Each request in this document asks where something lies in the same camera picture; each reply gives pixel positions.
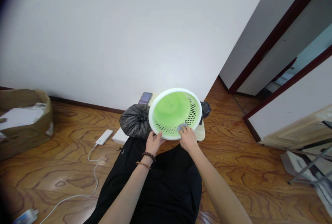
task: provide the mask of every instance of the beaded bracelet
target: beaded bracelet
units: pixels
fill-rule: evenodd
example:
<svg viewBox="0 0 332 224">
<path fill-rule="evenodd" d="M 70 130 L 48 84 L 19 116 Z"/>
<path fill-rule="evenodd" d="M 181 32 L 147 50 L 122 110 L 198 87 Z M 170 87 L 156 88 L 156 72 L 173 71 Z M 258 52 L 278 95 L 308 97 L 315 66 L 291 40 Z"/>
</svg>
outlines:
<svg viewBox="0 0 332 224">
<path fill-rule="evenodd" d="M 154 155 L 152 155 L 152 154 L 150 154 L 150 153 L 148 153 L 148 152 L 143 152 L 143 154 L 142 154 L 143 156 L 145 156 L 145 155 L 147 155 L 147 156 L 149 156 L 149 157 L 151 157 L 152 158 L 152 161 L 153 162 L 156 162 L 156 158 L 155 158 L 155 156 Z"/>
</svg>

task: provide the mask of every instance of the doorway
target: doorway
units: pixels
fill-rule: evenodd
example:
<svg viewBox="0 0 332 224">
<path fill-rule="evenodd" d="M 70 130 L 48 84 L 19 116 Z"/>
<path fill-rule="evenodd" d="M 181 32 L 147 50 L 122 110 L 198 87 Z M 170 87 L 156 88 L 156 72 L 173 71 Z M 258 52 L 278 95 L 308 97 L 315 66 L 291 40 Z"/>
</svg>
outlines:
<svg viewBox="0 0 332 224">
<path fill-rule="evenodd" d="M 281 88 L 289 88 L 289 81 L 299 80 L 304 71 L 311 71 L 321 59 L 328 58 L 321 54 L 331 44 L 332 0 L 311 0 L 236 90 L 235 94 L 253 98 L 234 95 L 240 106 L 243 101 L 250 102 L 246 109 L 241 107 L 244 113 L 261 108 Z"/>
</svg>

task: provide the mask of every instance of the white basket rim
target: white basket rim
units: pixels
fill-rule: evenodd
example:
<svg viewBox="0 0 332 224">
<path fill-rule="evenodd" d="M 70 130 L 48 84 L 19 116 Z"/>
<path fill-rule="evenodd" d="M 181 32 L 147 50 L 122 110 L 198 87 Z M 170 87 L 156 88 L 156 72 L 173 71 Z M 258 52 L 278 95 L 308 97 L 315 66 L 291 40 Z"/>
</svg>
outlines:
<svg viewBox="0 0 332 224">
<path fill-rule="evenodd" d="M 154 133 L 158 134 L 158 130 L 156 129 L 156 127 L 154 126 L 154 121 L 153 121 L 153 111 L 155 110 L 156 108 L 156 105 L 157 103 L 163 98 L 165 97 L 166 95 L 168 94 L 171 94 L 173 92 L 185 92 L 189 95 L 191 95 L 193 98 L 195 98 L 195 100 L 197 101 L 197 107 L 198 107 L 198 111 L 200 113 L 200 115 L 202 115 L 202 105 L 201 105 L 201 102 L 200 100 L 198 99 L 198 97 L 191 91 L 187 90 L 187 89 L 184 89 L 184 88 L 171 88 L 171 89 L 168 89 L 166 91 L 163 91 L 161 94 L 159 94 L 155 99 L 154 101 L 152 102 L 151 106 L 150 106 L 150 109 L 149 109 L 149 123 L 150 123 L 150 127 L 151 129 L 153 130 Z M 199 124 L 199 121 L 196 121 L 195 125 L 193 125 L 191 128 L 193 130 L 195 130 L 197 128 Z M 162 135 L 162 138 L 166 139 L 166 140 L 178 140 L 181 138 L 180 134 L 178 136 L 168 136 L 168 135 L 165 135 L 163 133 Z"/>
</svg>

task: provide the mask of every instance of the wooden cabinet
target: wooden cabinet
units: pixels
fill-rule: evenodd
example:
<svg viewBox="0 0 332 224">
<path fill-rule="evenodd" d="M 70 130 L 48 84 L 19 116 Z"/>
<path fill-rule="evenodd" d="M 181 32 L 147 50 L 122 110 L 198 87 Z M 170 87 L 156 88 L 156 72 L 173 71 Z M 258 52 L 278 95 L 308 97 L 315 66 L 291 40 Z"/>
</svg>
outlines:
<svg viewBox="0 0 332 224">
<path fill-rule="evenodd" d="M 324 120 L 332 122 L 332 105 L 264 137 L 259 143 L 299 149 L 332 138 L 332 130 L 322 123 Z"/>
</svg>

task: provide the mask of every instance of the cardboard box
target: cardboard box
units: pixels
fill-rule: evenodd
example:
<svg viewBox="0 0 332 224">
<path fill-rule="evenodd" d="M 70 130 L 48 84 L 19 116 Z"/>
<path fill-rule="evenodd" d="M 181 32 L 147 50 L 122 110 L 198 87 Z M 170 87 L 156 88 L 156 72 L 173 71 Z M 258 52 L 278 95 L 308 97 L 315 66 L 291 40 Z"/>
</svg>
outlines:
<svg viewBox="0 0 332 224">
<path fill-rule="evenodd" d="M 36 103 L 46 104 L 44 113 L 37 122 L 1 130 L 6 138 L 0 140 L 0 161 L 50 140 L 53 134 L 52 105 L 44 91 L 0 91 L 0 116 L 13 108 L 33 106 Z"/>
</svg>

